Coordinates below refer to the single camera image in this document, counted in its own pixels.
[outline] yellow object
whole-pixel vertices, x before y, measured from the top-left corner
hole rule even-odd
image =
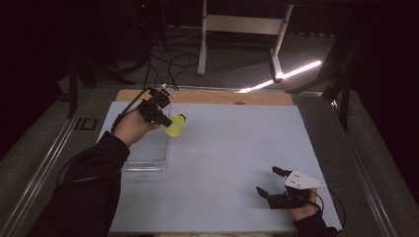
[[[164,127],[164,131],[171,137],[178,137],[183,128],[183,124],[186,120],[184,115],[178,115],[176,117],[169,117],[172,123],[168,127]]]

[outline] white stand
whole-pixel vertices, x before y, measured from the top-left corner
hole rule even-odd
[[[207,0],[204,1],[203,6],[203,24],[202,24],[202,41],[200,61],[198,63],[198,75],[204,76],[206,74],[207,64],[207,31],[217,32],[237,32],[237,33],[252,33],[264,35],[278,35],[278,40],[275,48],[271,49],[271,58],[274,65],[276,78],[279,79],[283,75],[280,60],[278,59],[278,52],[286,33],[287,25],[290,19],[293,5],[288,5],[287,11],[282,19],[268,19],[268,18],[250,18],[250,17],[234,17],[234,16],[219,16],[207,14]]]

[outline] fluorescent light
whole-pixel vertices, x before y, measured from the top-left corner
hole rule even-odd
[[[296,69],[296,70],[294,70],[294,71],[291,71],[291,72],[289,72],[289,73],[284,74],[284,75],[283,75],[283,77],[280,77],[280,78],[287,79],[287,78],[289,78],[289,77],[295,76],[296,74],[299,74],[299,73],[301,73],[301,72],[304,72],[304,71],[306,71],[306,70],[309,70],[309,69],[311,69],[311,68],[314,68],[314,67],[316,67],[316,66],[318,66],[318,65],[320,65],[320,64],[321,64],[321,61],[311,62],[310,64],[307,64],[307,65],[305,65],[305,66],[302,66],[302,67],[301,67],[301,68],[299,68],[299,69]]]
[[[316,66],[318,66],[320,64],[321,64],[321,61],[311,62],[311,63],[309,63],[309,64],[307,64],[305,66],[302,66],[301,68],[298,68],[298,69],[296,69],[294,71],[291,71],[289,73],[286,73],[286,74],[281,73],[280,75],[276,75],[276,78],[277,79],[287,79],[289,77],[295,76],[298,73],[301,73],[303,71],[306,71],[306,70],[309,70],[311,68],[314,68],[314,67],[316,67]],[[273,80],[269,80],[269,81],[264,82],[262,84],[259,84],[257,86],[242,89],[242,90],[238,91],[237,93],[248,93],[248,92],[251,92],[251,91],[254,91],[254,90],[258,90],[258,89],[267,87],[267,86],[269,86],[269,85],[271,85],[273,83],[274,83]]]

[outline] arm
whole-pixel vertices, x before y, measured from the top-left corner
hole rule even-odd
[[[309,201],[316,203],[316,190],[311,190]],[[290,209],[293,216],[298,237],[335,237],[338,231],[334,227],[327,227],[322,218],[321,210],[313,204],[306,204],[301,208]]]
[[[128,148],[157,128],[139,113],[129,113],[114,134],[106,132],[92,148],[72,158],[58,186],[28,236],[108,236],[118,206],[121,172]],[[75,183],[84,178],[101,177]]]

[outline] black clothing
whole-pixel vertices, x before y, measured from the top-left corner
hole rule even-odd
[[[73,158],[64,177],[28,236],[108,236],[121,192],[121,173],[80,184],[71,181],[115,173],[129,155],[126,145],[106,132]]]
[[[298,231],[298,237],[335,237],[338,235],[336,228],[326,226],[320,210],[304,219],[294,221],[293,224]]]

